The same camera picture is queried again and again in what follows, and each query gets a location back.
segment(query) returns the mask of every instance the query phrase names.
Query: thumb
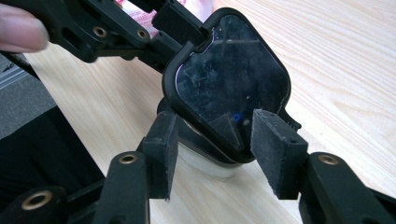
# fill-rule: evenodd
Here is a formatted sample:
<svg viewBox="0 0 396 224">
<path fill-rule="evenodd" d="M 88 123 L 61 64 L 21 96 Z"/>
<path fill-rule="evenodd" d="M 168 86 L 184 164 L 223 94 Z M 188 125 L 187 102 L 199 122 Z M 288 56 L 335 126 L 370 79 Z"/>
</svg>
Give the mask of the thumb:
<svg viewBox="0 0 396 224">
<path fill-rule="evenodd" d="M 27 11 L 0 4 L 0 50 L 34 52 L 44 49 L 48 40 L 40 20 Z"/>
</svg>

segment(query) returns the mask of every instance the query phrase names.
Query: black fabric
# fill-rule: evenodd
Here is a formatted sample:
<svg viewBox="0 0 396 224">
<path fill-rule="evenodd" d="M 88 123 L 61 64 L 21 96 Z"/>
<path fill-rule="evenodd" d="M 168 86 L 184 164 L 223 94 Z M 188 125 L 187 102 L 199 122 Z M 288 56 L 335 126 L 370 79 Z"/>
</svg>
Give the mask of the black fabric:
<svg viewBox="0 0 396 224">
<path fill-rule="evenodd" d="M 0 140 L 0 212 L 29 189 L 70 194 L 103 178 L 57 106 Z"/>
</svg>

